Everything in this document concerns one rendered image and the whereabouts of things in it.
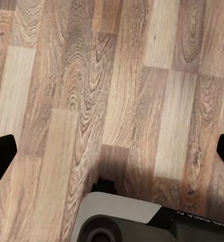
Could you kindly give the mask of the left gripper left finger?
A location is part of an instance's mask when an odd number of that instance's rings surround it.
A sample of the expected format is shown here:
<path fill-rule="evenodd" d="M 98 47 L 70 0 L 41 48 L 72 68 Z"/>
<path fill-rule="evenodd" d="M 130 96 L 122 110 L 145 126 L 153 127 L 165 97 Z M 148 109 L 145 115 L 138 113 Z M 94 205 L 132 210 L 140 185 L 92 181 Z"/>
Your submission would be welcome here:
<path fill-rule="evenodd" d="M 0 137 L 0 180 L 17 154 L 17 145 L 13 134 Z"/>

